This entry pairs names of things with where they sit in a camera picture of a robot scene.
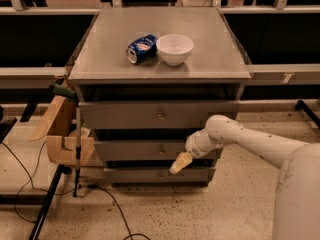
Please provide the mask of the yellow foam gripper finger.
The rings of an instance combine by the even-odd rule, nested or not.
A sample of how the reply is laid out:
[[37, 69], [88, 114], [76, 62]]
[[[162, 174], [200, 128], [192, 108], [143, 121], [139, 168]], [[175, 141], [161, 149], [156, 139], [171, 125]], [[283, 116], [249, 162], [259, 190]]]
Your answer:
[[171, 165], [169, 171], [171, 174], [177, 174], [187, 167], [192, 161], [193, 157], [190, 152], [181, 152]]

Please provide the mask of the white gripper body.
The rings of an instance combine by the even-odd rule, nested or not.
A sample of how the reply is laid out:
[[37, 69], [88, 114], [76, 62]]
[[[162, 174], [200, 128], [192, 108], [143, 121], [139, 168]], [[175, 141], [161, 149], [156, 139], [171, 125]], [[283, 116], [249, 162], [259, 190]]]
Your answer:
[[206, 130], [200, 130], [191, 134], [185, 143], [186, 151], [194, 158], [201, 158], [218, 148], [218, 141], [213, 139]]

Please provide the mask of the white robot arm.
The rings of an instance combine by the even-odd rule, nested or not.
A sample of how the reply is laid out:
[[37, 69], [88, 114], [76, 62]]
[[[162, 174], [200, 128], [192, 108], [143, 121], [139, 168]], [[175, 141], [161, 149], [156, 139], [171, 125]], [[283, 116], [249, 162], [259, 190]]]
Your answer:
[[272, 240], [320, 240], [320, 144], [255, 131], [223, 115], [191, 134], [173, 162], [176, 174], [209, 152], [237, 144], [280, 170]]

